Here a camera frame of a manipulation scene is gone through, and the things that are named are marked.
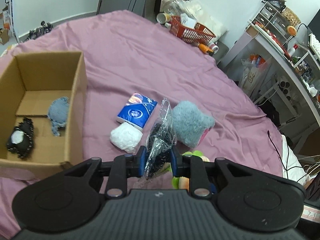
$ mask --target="white bottle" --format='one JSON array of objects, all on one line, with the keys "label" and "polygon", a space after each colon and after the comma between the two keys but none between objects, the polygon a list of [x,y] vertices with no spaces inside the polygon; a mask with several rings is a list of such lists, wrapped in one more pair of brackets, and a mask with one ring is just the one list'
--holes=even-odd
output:
[{"label": "white bottle", "polygon": [[290,57],[292,57],[292,55],[295,53],[297,48],[298,48],[298,45],[295,44],[291,49],[288,50],[288,54],[290,55]]},{"label": "white bottle", "polygon": [[189,17],[190,13],[184,6],[184,0],[162,0],[163,11],[170,15],[180,16],[182,13],[186,13]]}]

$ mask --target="black cable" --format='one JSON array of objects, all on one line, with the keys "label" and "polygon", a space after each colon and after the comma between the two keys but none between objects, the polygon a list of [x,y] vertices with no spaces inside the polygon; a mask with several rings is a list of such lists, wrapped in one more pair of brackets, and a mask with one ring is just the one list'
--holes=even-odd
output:
[{"label": "black cable", "polygon": [[268,138],[269,138],[269,140],[271,141],[271,143],[273,144],[273,147],[276,149],[277,154],[278,154],[278,156],[279,156],[279,158],[280,158],[280,161],[281,161],[281,164],[282,164],[284,170],[287,172],[287,179],[289,179],[289,175],[288,175],[288,171],[289,171],[289,170],[291,170],[291,169],[293,169],[293,168],[302,168],[302,169],[303,169],[303,167],[301,167],[301,166],[294,166],[294,167],[291,167],[291,168],[288,169],[288,161],[289,161],[289,146],[288,146],[288,144],[287,144],[288,155],[287,155],[287,165],[286,165],[287,168],[285,168],[285,166],[284,166],[284,164],[283,164],[283,162],[282,162],[280,153],[279,153],[277,147],[275,146],[275,144],[273,143],[273,141],[272,141],[272,139],[271,139],[271,137],[270,137],[270,131],[269,131],[269,130],[268,130]]},{"label": "black cable", "polygon": [[[298,33],[298,30],[300,29],[301,25],[304,25],[304,26],[308,29],[308,26],[307,26],[307,25],[305,25],[304,23],[300,23],[300,25],[299,25],[299,27],[298,27],[298,29],[297,29],[297,33]],[[287,43],[289,44],[289,41],[291,41],[294,37],[295,37],[295,36],[292,36],[292,37],[288,40]]]},{"label": "black cable", "polygon": [[287,142],[287,148],[288,148],[288,154],[287,154],[287,164],[286,164],[286,171],[287,171],[287,179],[289,179],[289,175],[288,175],[288,161],[289,161],[289,145],[288,145],[288,142]]},{"label": "black cable", "polygon": [[[304,178],[305,176],[307,176],[307,175],[308,175],[308,174],[303,175],[300,179],[303,179],[303,178]],[[299,182],[300,179],[298,179],[297,182]]]},{"label": "black cable", "polygon": [[281,164],[282,164],[282,166],[283,166],[283,168],[284,168],[284,170],[286,170],[286,168],[285,168],[285,166],[284,166],[284,164],[283,164],[283,162],[282,162],[282,159],[281,159],[281,156],[280,156],[280,153],[278,152],[278,149],[277,149],[277,147],[275,146],[275,144],[273,143],[273,141],[271,140],[271,137],[270,137],[270,131],[268,130],[268,137],[269,137],[269,140],[271,141],[271,143],[273,144],[273,147],[276,149],[276,151],[277,151],[277,154],[278,154],[278,156],[279,156],[279,158],[280,158],[280,160],[281,160]]}]

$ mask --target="white desk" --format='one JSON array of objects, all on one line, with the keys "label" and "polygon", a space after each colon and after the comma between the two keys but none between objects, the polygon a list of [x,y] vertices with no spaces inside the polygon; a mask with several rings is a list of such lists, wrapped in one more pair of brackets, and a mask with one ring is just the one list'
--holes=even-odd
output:
[{"label": "white desk", "polygon": [[266,40],[262,34],[260,34],[256,29],[250,26],[241,38],[236,42],[236,44],[229,50],[225,57],[221,60],[218,67],[223,71],[224,68],[240,53],[240,51],[246,47],[250,41],[255,39],[258,43],[262,45],[270,55],[279,63],[283,70],[288,74],[292,82],[297,86],[298,90],[301,92],[302,96],[306,100],[308,106],[310,107],[313,115],[316,118],[318,125],[320,126],[320,114],[317,107],[313,103],[313,100],[307,91],[305,85],[299,80],[294,72],[293,67],[288,63],[288,61],[279,54],[278,50],[274,48],[268,40]]}]

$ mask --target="gray fluffy plush toy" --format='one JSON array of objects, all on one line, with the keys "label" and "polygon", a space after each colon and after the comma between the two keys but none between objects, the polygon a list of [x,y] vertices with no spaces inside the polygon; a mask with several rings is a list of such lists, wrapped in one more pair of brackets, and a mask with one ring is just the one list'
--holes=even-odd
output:
[{"label": "gray fluffy plush toy", "polygon": [[178,141],[190,148],[195,148],[204,132],[215,124],[212,116],[203,114],[189,101],[178,103],[172,110],[172,117]]}]

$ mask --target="blue denim plush toy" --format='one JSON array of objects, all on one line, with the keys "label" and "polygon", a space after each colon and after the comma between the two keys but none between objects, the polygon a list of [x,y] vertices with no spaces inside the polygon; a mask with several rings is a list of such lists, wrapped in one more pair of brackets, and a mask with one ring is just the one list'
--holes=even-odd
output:
[{"label": "blue denim plush toy", "polygon": [[67,125],[69,112],[69,103],[67,97],[61,97],[52,102],[48,110],[48,118],[52,123],[52,133],[54,136],[60,136],[58,128]]}]

